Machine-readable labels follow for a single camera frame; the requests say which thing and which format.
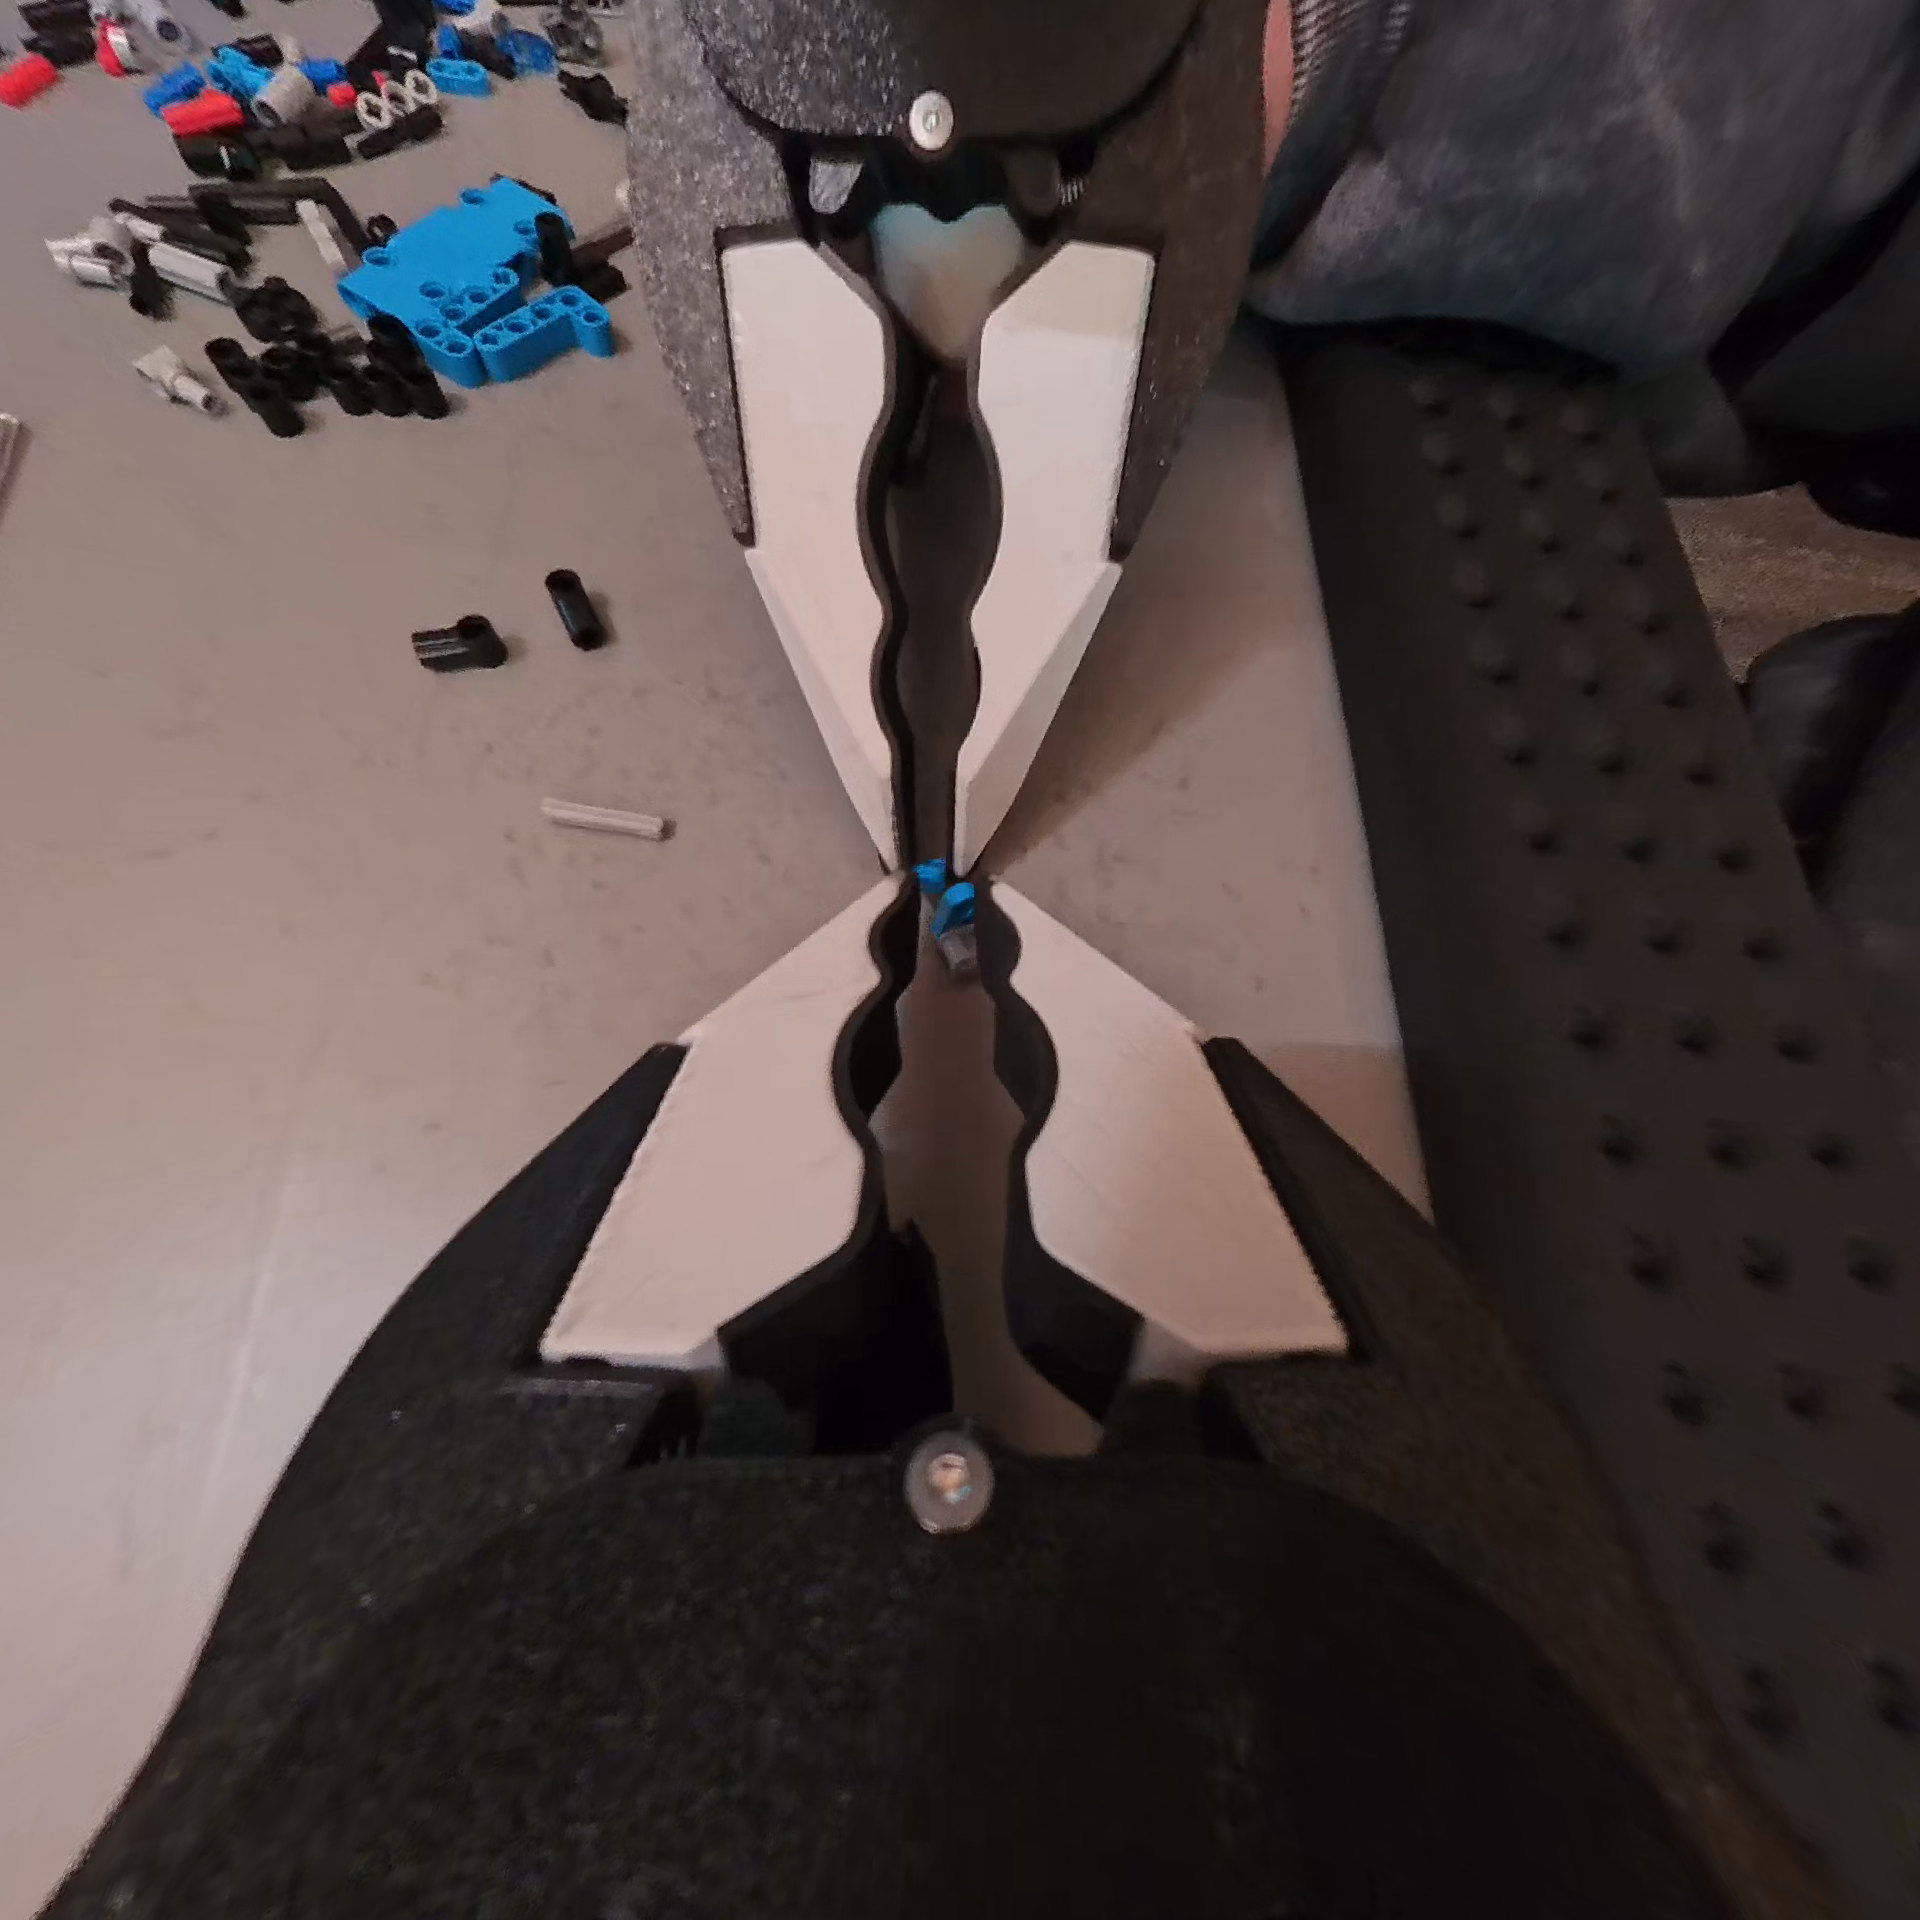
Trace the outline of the grey desk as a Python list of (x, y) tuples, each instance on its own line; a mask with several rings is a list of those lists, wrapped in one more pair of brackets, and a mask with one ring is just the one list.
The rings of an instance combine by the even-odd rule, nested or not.
[[(637, 295), (615, 360), (275, 439), (133, 370), (203, 374), (220, 313), (44, 249), (182, 179), (131, 82), (4, 107), (4, 1916), (146, 1759), (415, 1272), (878, 879)], [(1289, 452), (1242, 328), (996, 858), (1430, 1211)], [(421, 670), (466, 614), (511, 662)]]

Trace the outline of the blue angled beam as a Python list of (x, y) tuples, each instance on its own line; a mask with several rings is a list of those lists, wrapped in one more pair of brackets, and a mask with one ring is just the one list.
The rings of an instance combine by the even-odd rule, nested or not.
[(437, 378), (465, 391), (527, 378), (564, 353), (602, 360), (617, 353), (607, 311), (579, 286), (517, 305), (475, 332), (445, 318), (415, 318), (410, 329)]

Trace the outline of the pile of building pieces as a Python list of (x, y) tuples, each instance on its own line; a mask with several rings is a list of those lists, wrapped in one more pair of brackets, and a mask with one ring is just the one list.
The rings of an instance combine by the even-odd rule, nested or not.
[[(4, 26), (19, 30), (4, 44), (4, 107), (30, 107), (83, 68), (131, 80), (190, 176), (181, 194), (110, 199), (46, 255), (66, 281), (107, 290), (145, 320), (170, 320), (182, 297), (225, 315), (228, 334), (203, 346), (212, 384), (170, 346), (134, 361), (172, 406), (218, 416), (234, 402), (282, 442), (301, 436), (316, 400), (358, 418), (445, 418), (447, 393), (470, 391), (437, 378), (404, 324), (366, 324), (339, 297), (363, 252), (407, 226), (355, 209), (345, 176), (439, 140), (450, 106), (527, 80), (550, 80), (596, 126), (625, 128), (628, 106), (607, 76), (617, 14), (595, 2), (373, 4), (358, 47), (323, 58), (290, 33), (196, 40), (177, 4), (4, 4)], [(557, 194), (517, 176), (481, 186), (499, 179), (564, 214)], [(526, 302), (579, 286), (607, 311), (628, 290), (617, 267), (626, 226), (572, 226), (564, 239), (542, 217)]]

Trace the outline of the blue panel piece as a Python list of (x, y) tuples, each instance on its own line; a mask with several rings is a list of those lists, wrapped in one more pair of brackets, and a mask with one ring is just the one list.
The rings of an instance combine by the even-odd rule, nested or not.
[(453, 203), (371, 246), (339, 281), (348, 311), (371, 324), (391, 318), (410, 329), (426, 364), (461, 390), (489, 384), (478, 334), (526, 306), (540, 280), (540, 222), (559, 206), (511, 179), (466, 188)]

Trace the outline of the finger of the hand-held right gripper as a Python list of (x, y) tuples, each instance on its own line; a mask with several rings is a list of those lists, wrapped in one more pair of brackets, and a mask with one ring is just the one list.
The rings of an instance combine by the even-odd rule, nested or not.
[(746, 561), (847, 803), (906, 865), (898, 750), (875, 691), (897, 628), (878, 465), (897, 423), (897, 328), (831, 252), (765, 236), (722, 255), (751, 513)]
[(1119, 579), (1111, 555), (1155, 258), (1066, 243), (986, 318), (971, 402), (999, 536), (969, 614), (977, 710), (954, 770), (971, 874), (1033, 769)]

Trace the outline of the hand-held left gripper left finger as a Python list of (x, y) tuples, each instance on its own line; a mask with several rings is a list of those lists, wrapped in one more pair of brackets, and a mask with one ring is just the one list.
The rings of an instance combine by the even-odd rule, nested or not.
[(878, 881), (678, 1039), (542, 1363), (729, 1372), (825, 1404), (894, 1306), (873, 1118), (919, 939), (916, 882)]

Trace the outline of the dark perforated panel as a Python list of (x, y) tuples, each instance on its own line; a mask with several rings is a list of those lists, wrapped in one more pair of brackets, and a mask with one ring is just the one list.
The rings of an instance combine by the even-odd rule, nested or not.
[(1916, 1171), (1650, 459), (1515, 339), (1281, 358), (1435, 1225), (1788, 1882), (1916, 1916)]

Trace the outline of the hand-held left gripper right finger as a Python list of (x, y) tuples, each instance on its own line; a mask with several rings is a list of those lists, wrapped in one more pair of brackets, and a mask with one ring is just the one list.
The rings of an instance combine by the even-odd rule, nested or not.
[(1111, 1412), (1220, 1363), (1345, 1356), (1194, 1022), (1007, 884), (980, 905), (980, 977), (1020, 1115), (1002, 1302), (1025, 1363)]

